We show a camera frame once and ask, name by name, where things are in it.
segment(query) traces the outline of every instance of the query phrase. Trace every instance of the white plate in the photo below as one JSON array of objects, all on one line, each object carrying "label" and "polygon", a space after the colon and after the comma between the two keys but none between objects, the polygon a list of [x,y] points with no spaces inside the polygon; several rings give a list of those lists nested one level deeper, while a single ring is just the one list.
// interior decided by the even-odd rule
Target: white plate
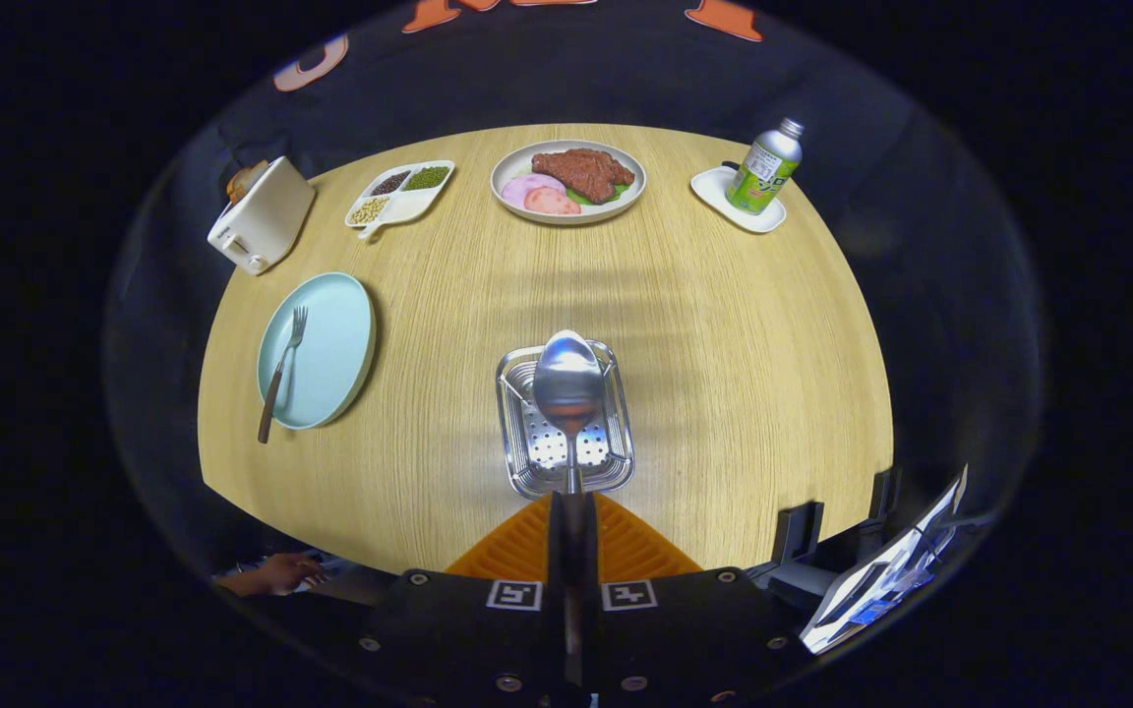
[{"label": "white plate", "polygon": [[769,230],[781,225],[781,221],[786,220],[786,206],[781,203],[778,197],[774,198],[767,210],[759,214],[747,214],[727,203],[727,198],[724,198],[724,189],[727,188],[730,181],[733,181],[735,174],[736,170],[733,168],[714,168],[706,170],[705,173],[693,176],[689,184],[692,185],[693,191],[702,198],[702,202],[714,207],[719,214],[724,214],[725,219],[739,228],[755,233],[768,233]]},{"label": "white plate", "polygon": [[[580,205],[580,214],[540,214],[540,212],[523,210],[522,205],[512,205],[501,197],[501,190],[504,189],[504,185],[509,184],[511,179],[517,178],[517,176],[529,176],[531,173],[533,155],[536,153],[563,153],[572,147],[588,147],[611,153],[611,156],[620,161],[621,165],[632,170],[632,174],[636,176],[632,185],[623,194],[620,194],[620,197],[615,202],[606,202],[605,205]],[[554,225],[590,224],[594,221],[610,220],[611,216],[622,213],[633,202],[638,201],[638,197],[641,197],[641,193],[645,191],[645,182],[646,174],[641,162],[637,162],[632,155],[629,155],[623,150],[603,145],[602,143],[593,143],[588,139],[547,139],[544,143],[527,145],[527,147],[520,147],[516,152],[509,153],[509,155],[502,157],[492,168],[492,196],[495,197],[495,201],[500,202],[506,210],[522,216],[522,219]]]},{"label": "white plate", "polygon": [[[414,179],[419,171],[424,168],[449,168],[449,174],[444,176],[444,181],[436,185],[436,187],[427,189],[406,189],[406,185],[409,180]],[[409,171],[409,176],[401,181],[400,186],[386,194],[378,194],[374,196],[372,194],[375,187],[383,184],[383,180],[390,178],[390,176],[403,173],[403,171]],[[348,228],[359,228],[361,230],[361,239],[370,238],[374,232],[378,230],[383,224],[399,224],[404,223],[404,221],[417,220],[418,216],[423,215],[431,206],[432,202],[436,201],[436,196],[443,191],[444,185],[449,184],[450,179],[453,179],[453,173],[458,171],[458,165],[453,164],[452,160],[428,160],[426,162],[415,162],[412,165],[400,165],[399,168],[391,168],[386,170],[385,173],[377,176],[369,184],[366,185],[365,189],[361,190],[361,195],[356,198],[352,206],[347,214],[343,215],[343,225]],[[386,205],[383,205],[383,211],[378,212],[377,216],[374,216],[369,221],[353,221],[352,214],[360,210],[361,205],[366,202],[372,201],[372,198],[387,198]]]},{"label": "white plate", "polygon": [[320,274],[291,291],[265,326],[257,357],[261,400],[291,339],[297,305],[309,308],[309,323],[300,346],[287,355],[273,401],[274,420],[290,429],[334,420],[356,399],[374,358],[374,308],[365,288],[347,273]]}]

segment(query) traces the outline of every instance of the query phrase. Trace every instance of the round table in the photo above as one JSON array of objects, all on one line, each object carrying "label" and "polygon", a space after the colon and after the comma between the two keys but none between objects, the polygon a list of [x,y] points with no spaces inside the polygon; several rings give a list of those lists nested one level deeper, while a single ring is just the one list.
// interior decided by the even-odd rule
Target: round table
[{"label": "round table", "polygon": [[[492,167],[543,139],[620,147],[645,165],[624,214],[582,228],[521,220]],[[769,560],[777,512],[824,502],[823,537],[868,515],[891,466],[881,350],[846,259],[789,182],[786,221],[752,234],[689,180],[747,146],[616,125],[503,127],[424,140],[312,179],[300,238],[261,276],[235,271],[198,391],[204,480],[320,549],[401,572],[440,570],[526,505],[504,466],[494,376],[503,355],[562,329],[604,341],[623,372],[634,474],[612,494],[702,568]],[[382,171],[450,159],[421,219],[360,241],[343,225]],[[283,297],[327,271],[374,301],[377,346],[337,420],[256,441],[256,359]]]}]

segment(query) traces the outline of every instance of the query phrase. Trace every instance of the light blue plate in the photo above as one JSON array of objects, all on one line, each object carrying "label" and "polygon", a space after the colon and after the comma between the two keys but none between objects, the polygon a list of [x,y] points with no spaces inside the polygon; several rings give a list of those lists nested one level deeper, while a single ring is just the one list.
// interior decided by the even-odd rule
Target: light blue plate
[{"label": "light blue plate", "polygon": [[300,283],[279,305],[261,338],[257,384],[261,400],[291,339],[291,310],[309,308],[305,339],[287,355],[273,418],[290,429],[333,421],[356,399],[374,358],[374,306],[347,273],[323,273]]}]

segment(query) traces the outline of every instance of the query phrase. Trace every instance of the orange lettering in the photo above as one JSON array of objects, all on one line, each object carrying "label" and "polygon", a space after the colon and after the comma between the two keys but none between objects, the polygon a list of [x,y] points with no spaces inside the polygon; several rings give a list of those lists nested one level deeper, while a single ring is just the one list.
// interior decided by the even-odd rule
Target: orange lettering
[{"label": "orange lettering", "polygon": [[414,22],[401,27],[400,32],[414,34],[428,26],[441,26],[460,14],[459,9],[450,8],[449,0],[418,0],[414,6]]},{"label": "orange lettering", "polygon": [[755,12],[725,0],[702,0],[696,10],[684,10],[684,17],[742,40],[764,41],[764,36],[755,32]]},{"label": "orange lettering", "polygon": [[279,88],[281,93],[291,93],[297,88],[303,88],[308,86],[312,82],[318,80],[323,76],[329,75],[329,72],[340,63],[340,60],[347,54],[347,35],[342,34],[334,40],[327,41],[326,46],[323,49],[323,60],[316,67],[310,68],[307,71],[300,70],[300,62],[291,63],[291,66],[282,69],[273,75],[273,85]]}]

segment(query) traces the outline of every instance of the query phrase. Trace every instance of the toaster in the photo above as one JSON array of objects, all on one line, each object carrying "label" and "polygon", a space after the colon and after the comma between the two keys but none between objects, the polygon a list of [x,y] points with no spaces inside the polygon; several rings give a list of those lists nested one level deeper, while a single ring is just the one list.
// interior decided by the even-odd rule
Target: toaster
[{"label": "toaster", "polygon": [[238,205],[225,205],[207,232],[207,242],[257,276],[291,250],[314,197],[314,185],[287,156],[278,157],[247,197],[239,198]]}]

